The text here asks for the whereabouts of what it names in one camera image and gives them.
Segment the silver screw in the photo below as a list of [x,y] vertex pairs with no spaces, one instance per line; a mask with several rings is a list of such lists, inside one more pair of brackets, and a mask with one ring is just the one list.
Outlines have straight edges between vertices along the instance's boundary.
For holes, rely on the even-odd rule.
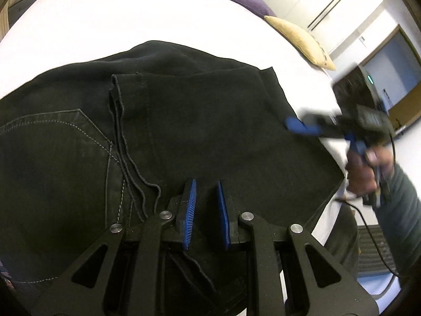
[[252,213],[249,213],[248,211],[246,211],[246,212],[241,214],[241,218],[243,220],[246,220],[246,221],[251,221],[252,219],[254,219],[254,215]]
[[168,220],[171,217],[173,217],[173,213],[169,210],[164,210],[159,214],[159,217],[162,218],[163,220]]
[[294,223],[293,225],[291,225],[291,230],[294,233],[299,234],[303,231],[303,227],[301,225],[299,225],[298,223]]
[[123,226],[120,223],[115,223],[111,225],[111,227],[109,228],[109,231],[111,233],[120,233],[122,230],[123,230]]

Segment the bed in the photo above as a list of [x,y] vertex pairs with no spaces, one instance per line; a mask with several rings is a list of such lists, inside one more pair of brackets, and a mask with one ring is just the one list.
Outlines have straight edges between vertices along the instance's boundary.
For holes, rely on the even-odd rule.
[[[264,20],[229,0],[37,0],[0,43],[0,98],[49,69],[149,40],[186,45],[259,69],[272,66],[298,116],[306,110],[339,111],[326,72]],[[343,168],[345,141],[323,143]],[[339,208],[330,202],[319,219],[312,234],[321,244]]]

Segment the sleeve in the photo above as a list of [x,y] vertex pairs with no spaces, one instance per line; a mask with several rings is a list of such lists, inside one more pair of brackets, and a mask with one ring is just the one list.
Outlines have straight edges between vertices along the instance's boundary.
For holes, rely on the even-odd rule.
[[407,275],[421,254],[421,203],[399,165],[389,179],[389,202],[374,209],[399,274]]

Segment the pillow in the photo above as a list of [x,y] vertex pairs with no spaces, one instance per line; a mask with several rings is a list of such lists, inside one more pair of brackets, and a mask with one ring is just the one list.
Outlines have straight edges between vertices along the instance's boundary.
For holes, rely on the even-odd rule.
[[265,15],[276,17],[275,13],[266,5],[263,0],[231,0],[247,8],[250,12],[264,19]]
[[265,20],[297,47],[314,65],[336,71],[335,64],[319,42],[301,27],[286,20],[266,15]]

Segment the person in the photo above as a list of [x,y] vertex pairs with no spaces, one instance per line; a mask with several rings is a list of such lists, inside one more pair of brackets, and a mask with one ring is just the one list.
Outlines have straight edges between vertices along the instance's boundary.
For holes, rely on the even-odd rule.
[[389,184],[390,198],[382,198],[380,207],[374,206],[373,210],[392,252],[396,270],[405,277],[421,254],[421,203],[415,187],[387,148],[375,146],[367,150],[367,163],[352,151],[347,157],[348,191],[357,196],[375,191],[377,184],[371,167],[376,166]]

